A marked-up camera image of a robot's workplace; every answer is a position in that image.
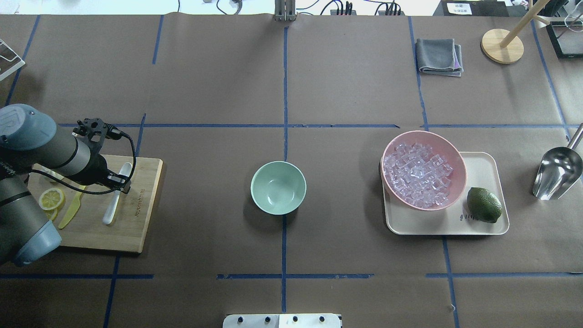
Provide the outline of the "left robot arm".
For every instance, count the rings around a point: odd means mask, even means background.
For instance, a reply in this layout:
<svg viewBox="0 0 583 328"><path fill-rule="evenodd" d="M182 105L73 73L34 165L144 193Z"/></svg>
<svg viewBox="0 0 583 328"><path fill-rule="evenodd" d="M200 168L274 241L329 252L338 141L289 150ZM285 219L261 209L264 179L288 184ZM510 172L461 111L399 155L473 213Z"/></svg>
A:
<svg viewBox="0 0 583 328"><path fill-rule="evenodd" d="M102 185L106 193L128 193L133 173L109 170L100 154L105 139L129 135L99 118L77 121L67 131L53 118L27 104L0 111L0 261L26 266L61 244L54 224L28 188L30 174L41 174L70 187Z"/></svg>

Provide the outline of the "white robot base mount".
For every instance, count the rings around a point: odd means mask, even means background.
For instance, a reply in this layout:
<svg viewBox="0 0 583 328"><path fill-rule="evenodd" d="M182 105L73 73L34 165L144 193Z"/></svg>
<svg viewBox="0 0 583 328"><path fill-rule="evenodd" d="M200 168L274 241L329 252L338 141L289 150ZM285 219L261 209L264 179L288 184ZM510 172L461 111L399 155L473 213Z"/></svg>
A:
<svg viewBox="0 0 583 328"><path fill-rule="evenodd" d="M223 328L342 328L342 316L334 313L274 313L227 315Z"/></svg>

